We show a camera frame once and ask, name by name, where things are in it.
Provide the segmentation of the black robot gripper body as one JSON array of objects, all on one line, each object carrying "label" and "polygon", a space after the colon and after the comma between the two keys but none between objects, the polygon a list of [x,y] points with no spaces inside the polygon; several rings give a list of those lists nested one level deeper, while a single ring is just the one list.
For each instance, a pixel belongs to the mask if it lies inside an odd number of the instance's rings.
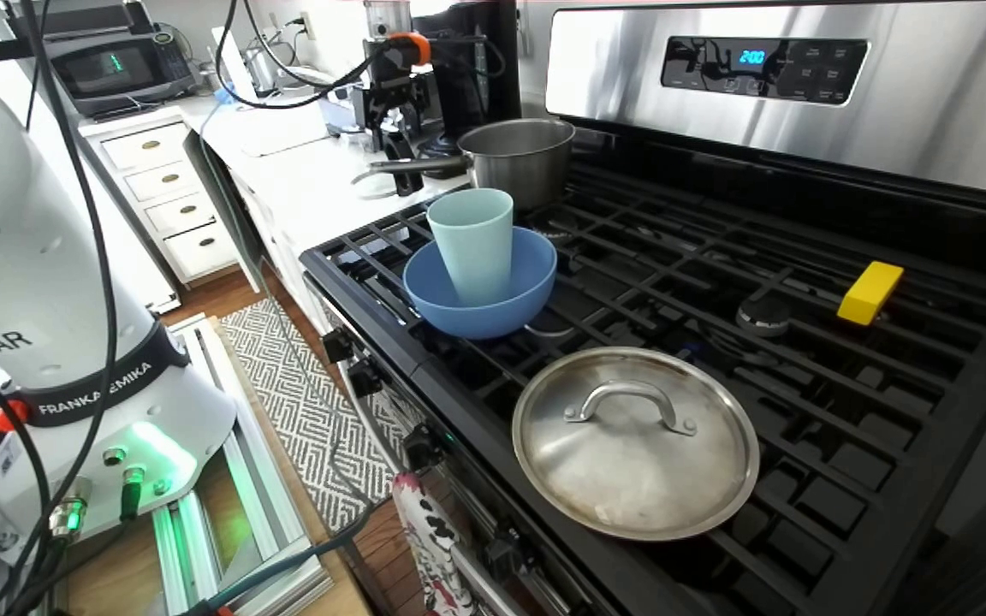
[{"label": "black robot gripper body", "polygon": [[431,40],[419,32],[393,32],[366,44],[366,126],[389,158],[441,158],[449,151],[436,82]]}]

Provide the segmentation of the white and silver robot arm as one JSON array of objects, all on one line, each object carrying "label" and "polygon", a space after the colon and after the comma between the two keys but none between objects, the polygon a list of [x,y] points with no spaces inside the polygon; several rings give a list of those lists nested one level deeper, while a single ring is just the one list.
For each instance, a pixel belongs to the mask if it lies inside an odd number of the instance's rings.
[{"label": "white and silver robot arm", "polygon": [[0,99],[0,562],[95,536],[200,481],[236,401],[99,265],[79,204]]}]

